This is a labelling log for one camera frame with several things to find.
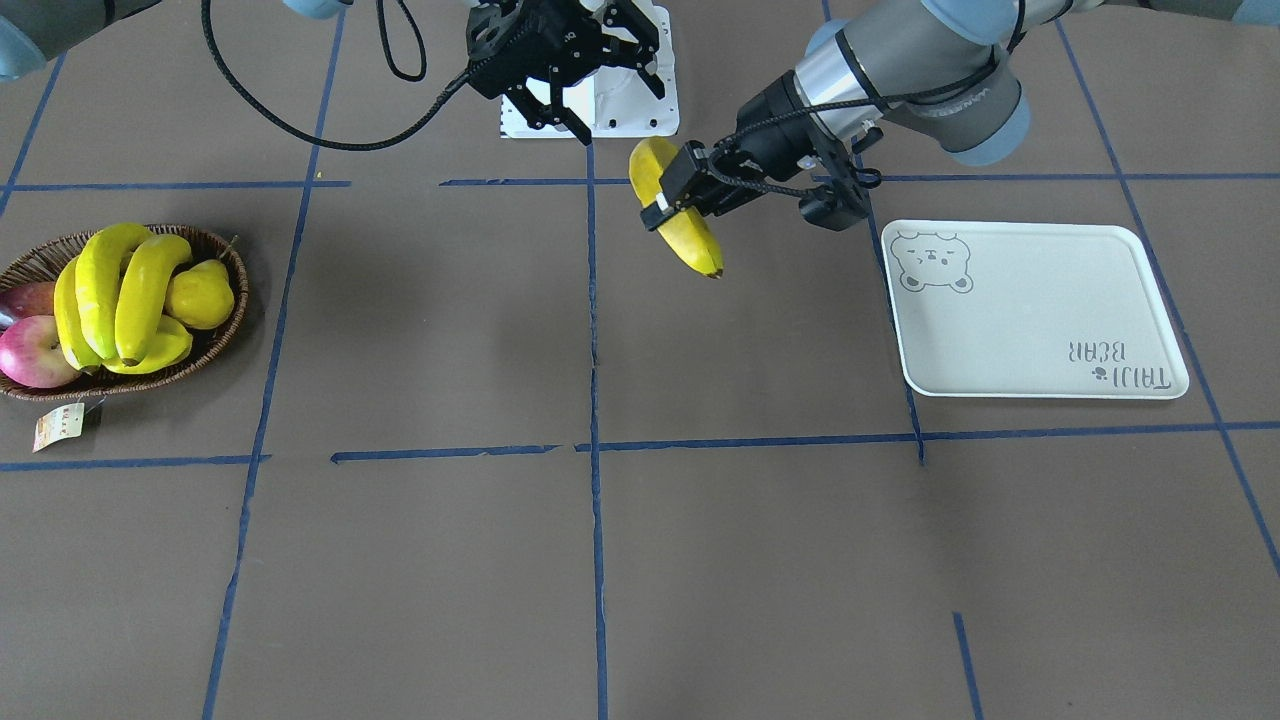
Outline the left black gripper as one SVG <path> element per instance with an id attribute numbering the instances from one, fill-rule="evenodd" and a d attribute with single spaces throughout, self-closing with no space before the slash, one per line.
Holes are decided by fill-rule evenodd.
<path id="1" fill-rule="evenodd" d="M 660 32 L 650 1 L 603 1 L 598 22 L 604 28 L 602 65 L 637 74 L 655 99 L 666 97 L 657 74 Z M 804 217 L 867 217 L 868 191 L 879 183 L 877 172 L 865 179 L 852 160 L 856 143 L 826 126 L 823 113 L 805 111 L 813 104 L 795 70 L 746 102 L 737 114 L 733 136 L 710 151 L 716 173 L 701 191 L 700 211 L 724 215 L 767 193 L 794 196 Z M 589 123 L 568 106 L 564 88 L 526 79 L 500 96 L 500 137 L 572 138 L 593 145 Z M 829 177 L 808 190 L 782 188 L 800 173 L 801 161 L 815 159 Z"/>

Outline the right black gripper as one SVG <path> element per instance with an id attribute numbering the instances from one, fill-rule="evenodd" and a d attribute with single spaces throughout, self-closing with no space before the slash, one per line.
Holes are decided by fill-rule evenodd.
<path id="1" fill-rule="evenodd" d="M 466 23 L 467 82 L 494 99 L 530 79 L 573 86 L 605 65 L 600 23 L 580 1 L 481 1 Z M 640 142 L 641 223 L 646 231 L 675 224 L 689 233 L 710 231 L 699 190 L 710 178 L 700 141 Z"/>

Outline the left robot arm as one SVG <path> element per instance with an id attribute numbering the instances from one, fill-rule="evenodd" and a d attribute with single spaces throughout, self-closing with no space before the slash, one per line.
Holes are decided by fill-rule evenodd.
<path id="1" fill-rule="evenodd" d="M 794 196 L 806 222 L 844 231 L 867 218 L 881 182 L 852 158 L 887 120 L 933 138 L 970 167 L 1005 159 L 1030 124 L 1009 58 L 1027 33 L 1092 1 L 877 1 L 829 20 L 804 58 L 705 146 L 648 138 L 630 183 L 649 231 L 699 229 L 768 193 Z M 529 127 L 553 126 L 581 143 L 593 128 L 563 92 L 608 68 L 632 72 L 654 97 L 667 42 L 649 1 L 477 1 L 468 13 L 463 82 L 503 97 Z"/>

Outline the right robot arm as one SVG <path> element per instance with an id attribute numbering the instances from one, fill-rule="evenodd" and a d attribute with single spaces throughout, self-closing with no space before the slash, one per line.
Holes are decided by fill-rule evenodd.
<path id="1" fill-rule="evenodd" d="M 3 83 L 23 79 L 77 45 L 161 1 L 3 1 Z M 387 4 L 403 14 L 417 68 L 393 53 Z M 390 73 L 419 83 L 428 76 L 422 28 L 407 1 L 372 1 Z M 212 1 L 200 1 L 204 41 L 227 83 L 259 115 L 315 147 L 374 152 L 403 143 L 463 87 L 502 101 L 504 137 L 596 138 L 672 135 L 678 128 L 669 14 L 653 1 L 465 1 L 463 69 L 408 128 L 371 142 L 321 138 L 292 126 L 255 97 L 230 70 L 212 28 Z"/>

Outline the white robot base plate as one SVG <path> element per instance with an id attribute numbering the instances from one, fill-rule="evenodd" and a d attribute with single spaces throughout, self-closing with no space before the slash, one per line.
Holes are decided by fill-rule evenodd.
<path id="1" fill-rule="evenodd" d="M 667 8 L 653 1 L 634 1 L 658 28 L 655 72 L 666 88 L 664 97 L 655 97 L 634 70 L 604 67 L 563 90 L 567 109 L 590 129 L 593 138 L 645 138 L 672 136 L 678 129 L 678 91 L 676 85 L 675 46 Z M 529 88 L 543 104 L 550 104 L 550 86 L 530 79 Z M 517 111 L 513 101 L 500 101 L 499 135 L 503 138 L 568 138 L 575 136 L 561 126 L 532 128 Z"/>

